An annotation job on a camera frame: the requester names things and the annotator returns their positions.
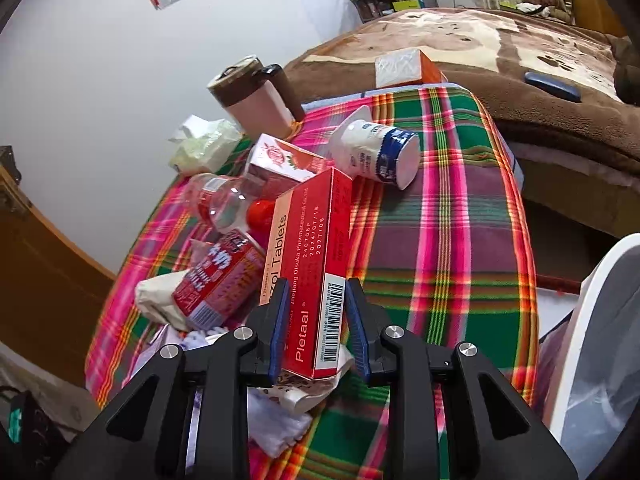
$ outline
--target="wooden cabinet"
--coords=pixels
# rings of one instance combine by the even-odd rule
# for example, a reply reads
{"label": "wooden cabinet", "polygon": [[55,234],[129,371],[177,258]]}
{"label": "wooden cabinet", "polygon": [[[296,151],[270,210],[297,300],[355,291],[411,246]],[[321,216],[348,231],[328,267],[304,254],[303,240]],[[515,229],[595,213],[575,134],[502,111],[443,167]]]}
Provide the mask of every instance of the wooden cabinet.
{"label": "wooden cabinet", "polygon": [[625,28],[606,0],[574,0],[575,24],[614,36],[626,36]]}
{"label": "wooden cabinet", "polygon": [[84,357],[114,276],[44,218],[9,171],[0,166],[0,341],[84,386]]}

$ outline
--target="metal screw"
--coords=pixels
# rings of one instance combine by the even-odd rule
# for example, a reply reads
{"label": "metal screw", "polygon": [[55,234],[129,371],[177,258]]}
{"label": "metal screw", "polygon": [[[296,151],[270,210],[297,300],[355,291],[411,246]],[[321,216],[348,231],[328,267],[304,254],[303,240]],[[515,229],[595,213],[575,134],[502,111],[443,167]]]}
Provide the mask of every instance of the metal screw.
{"label": "metal screw", "polygon": [[385,334],[393,339],[398,339],[404,335],[404,328],[398,325],[390,325],[385,328]]}
{"label": "metal screw", "polygon": [[462,343],[458,347],[458,350],[460,350],[461,354],[466,355],[467,357],[472,357],[478,353],[478,347],[473,343]]}
{"label": "metal screw", "polygon": [[176,345],[165,345],[160,349],[160,355],[165,359],[173,359],[180,349]]}
{"label": "metal screw", "polygon": [[234,337],[240,340],[249,339],[253,334],[254,331],[247,326],[239,326],[234,330]]}

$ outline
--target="yogurt cup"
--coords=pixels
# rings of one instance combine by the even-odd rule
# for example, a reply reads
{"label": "yogurt cup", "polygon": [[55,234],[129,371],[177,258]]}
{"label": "yogurt cup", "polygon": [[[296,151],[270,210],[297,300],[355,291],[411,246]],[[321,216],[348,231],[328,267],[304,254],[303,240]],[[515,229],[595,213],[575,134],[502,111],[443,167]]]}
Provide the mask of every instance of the yogurt cup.
{"label": "yogurt cup", "polygon": [[420,139],[413,132],[374,123],[361,106],[334,131],[329,151],[336,167],[349,176],[363,176],[405,189],[420,166]]}

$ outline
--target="tissue box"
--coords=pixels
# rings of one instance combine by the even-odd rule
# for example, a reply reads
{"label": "tissue box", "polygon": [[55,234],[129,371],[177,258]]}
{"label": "tissue box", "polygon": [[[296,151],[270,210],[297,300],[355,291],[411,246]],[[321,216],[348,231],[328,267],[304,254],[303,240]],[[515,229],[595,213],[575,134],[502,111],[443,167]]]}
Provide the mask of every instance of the tissue box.
{"label": "tissue box", "polygon": [[438,67],[419,48],[404,48],[376,58],[376,87],[443,83]]}
{"label": "tissue box", "polygon": [[324,157],[262,134],[247,160],[242,189],[248,195],[275,200],[326,167]]}
{"label": "tissue box", "polygon": [[278,277],[291,287],[282,367],[307,379],[335,375],[349,253],[351,179],[329,168],[276,200],[260,304]]}

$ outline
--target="red drink can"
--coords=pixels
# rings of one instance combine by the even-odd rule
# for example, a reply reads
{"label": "red drink can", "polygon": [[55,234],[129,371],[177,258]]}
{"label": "red drink can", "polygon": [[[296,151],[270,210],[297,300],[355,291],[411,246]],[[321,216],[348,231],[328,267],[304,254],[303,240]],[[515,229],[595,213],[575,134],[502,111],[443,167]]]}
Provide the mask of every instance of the red drink can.
{"label": "red drink can", "polygon": [[240,229],[223,235],[174,290],[174,302],[199,330],[221,326],[259,287],[264,251]]}

